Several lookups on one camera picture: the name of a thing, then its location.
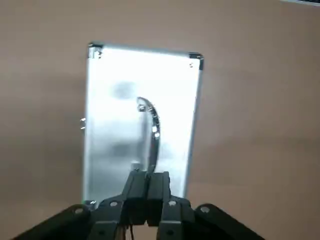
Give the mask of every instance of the screw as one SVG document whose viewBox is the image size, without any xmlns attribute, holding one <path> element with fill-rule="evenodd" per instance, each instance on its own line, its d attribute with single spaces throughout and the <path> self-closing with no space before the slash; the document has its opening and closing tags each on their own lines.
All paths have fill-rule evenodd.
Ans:
<svg viewBox="0 0 320 240">
<path fill-rule="evenodd" d="M 145 112 L 146 111 L 146 106 L 143 104 L 139 104 L 138 105 L 138 111 L 139 112 Z"/>
<path fill-rule="evenodd" d="M 176 201 L 173 201 L 173 200 L 169 201 L 169 206 L 170 207 L 175 206 L 176 204 L 177 204 Z"/>
<path fill-rule="evenodd" d="M 115 206 L 117 206 L 118 205 L 118 203 L 116 202 L 116 201 L 112 201 L 111 203 L 110 203 L 110 206 L 111 207 L 115 207 Z"/>
<path fill-rule="evenodd" d="M 81 214 L 84 210 L 82 208 L 77 208 L 76 210 L 74 210 L 75 214 Z"/>
<path fill-rule="evenodd" d="M 201 210 L 201 212 L 203 212 L 203 213 L 205 213 L 205 214 L 207 214 L 208 212 L 210 212 L 210 209 L 209 209 L 208 207 L 206 207 L 206 206 L 201 207 L 200 210 Z"/>
</svg>

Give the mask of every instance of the metal handle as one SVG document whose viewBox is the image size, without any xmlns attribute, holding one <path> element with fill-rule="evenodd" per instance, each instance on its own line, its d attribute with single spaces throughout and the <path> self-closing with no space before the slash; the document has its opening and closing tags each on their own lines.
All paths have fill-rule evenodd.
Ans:
<svg viewBox="0 0 320 240">
<path fill-rule="evenodd" d="M 159 116 L 157 114 L 156 108 L 153 104 L 144 97 L 138 97 L 138 111 L 146 112 L 148 111 L 151 114 L 152 118 L 152 127 L 151 127 L 151 141 L 150 141 L 150 150 L 148 156 L 148 168 L 147 173 L 153 173 L 155 171 L 158 153 L 159 153 L 159 145 L 160 145 L 160 121 Z"/>
</svg>

